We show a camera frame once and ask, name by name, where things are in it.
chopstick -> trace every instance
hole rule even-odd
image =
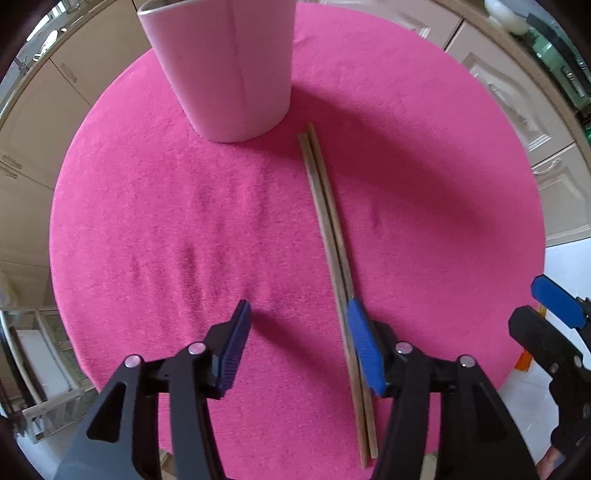
[[[308,138],[310,139],[312,153],[314,154],[314,159],[316,161],[316,167],[318,168],[320,174],[320,181],[322,184],[324,199],[328,205],[330,220],[333,227],[333,236],[335,238],[337,254],[339,256],[341,273],[343,277],[343,282],[345,284],[345,293],[348,304],[349,300],[355,297],[355,288],[353,286],[353,276],[351,275],[349,259],[347,258],[345,239],[343,237],[343,231],[340,226],[339,212],[336,208],[335,196],[333,195],[332,187],[330,186],[329,174],[326,170],[326,164],[324,163],[324,156],[322,155],[322,150],[320,149],[320,143],[318,142],[318,135],[316,135],[316,130],[314,129],[314,125],[312,124],[312,122],[308,122],[308,124],[306,125],[306,131],[308,133]],[[344,317],[348,330],[349,319],[347,318],[347,308],[345,308]],[[367,436],[369,441],[369,454],[371,458],[377,458],[379,452],[378,436],[375,430],[374,405],[372,403],[371,392],[365,382],[363,372],[361,371],[361,366],[359,367],[359,370],[361,374],[363,409],[365,411],[365,423],[367,427]]]
[[[298,135],[298,140],[306,165],[306,172],[318,215],[327,262],[329,264],[330,279],[335,293],[337,316],[343,338],[345,360],[353,398],[359,456],[361,467],[365,469],[368,464],[368,454],[371,458],[378,456],[378,442],[371,393],[361,373],[348,326],[347,305],[348,301],[355,296],[353,279],[346,256],[345,242],[335,200],[332,195],[328,173],[324,165],[324,158],[320,151],[314,126],[308,124],[307,133]]]

blue gripper pad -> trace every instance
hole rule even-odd
[[[531,294],[569,328],[583,328],[587,322],[583,307],[565,289],[545,275],[536,277]]]
[[[230,322],[226,342],[217,358],[216,388],[222,392],[230,390],[234,385],[238,365],[242,352],[251,331],[251,306],[246,300],[241,300],[234,310]]]
[[[384,354],[381,343],[368,320],[363,304],[358,299],[351,299],[347,308],[349,330],[357,351],[359,363],[368,385],[381,397],[386,392],[384,376]]]

screw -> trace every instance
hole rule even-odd
[[[398,342],[395,347],[398,353],[403,355],[408,355],[410,352],[413,351],[413,346],[408,342]]]
[[[476,365],[476,360],[474,360],[470,355],[462,355],[460,357],[460,365],[465,368],[472,368]]]
[[[205,343],[202,342],[195,342],[189,345],[189,353],[191,355],[201,355],[206,349]]]
[[[139,355],[130,355],[125,359],[125,366],[127,368],[135,368],[141,363],[142,359]]]

beige cabinet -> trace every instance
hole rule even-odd
[[[56,66],[45,62],[0,127],[0,163],[53,188],[89,110]]]
[[[573,143],[543,92],[495,43],[464,23],[446,51],[493,96],[536,165]]]
[[[49,266],[53,191],[0,165],[0,261]]]
[[[117,0],[80,27],[51,55],[64,77],[91,104],[150,49],[132,0]]]
[[[457,15],[431,0],[323,0],[322,3],[385,18],[440,48],[447,45],[461,22]]]
[[[0,261],[0,271],[8,277],[8,281],[17,295],[19,307],[38,308],[43,306],[49,268]]]
[[[546,245],[591,236],[591,174],[577,146],[565,148],[532,171],[544,210]]]

pink tablecloth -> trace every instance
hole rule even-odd
[[[254,327],[235,387],[211,405],[226,474],[361,480],[370,475],[297,142],[305,122],[316,124],[370,315],[429,355],[474,354],[497,386],[520,352],[507,320],[543,270],[543,220],[518,138],[463,66],[358,12],[303,4],[296,23],[291,110],[245,143],[196,135],[151,51],[129,67],[68,151],[51,267],[99,387],[130,353],[173,355],[248,299]],[[382,433],[389,401],[376,410]],[[170,448],[165,421],[161,444]]]

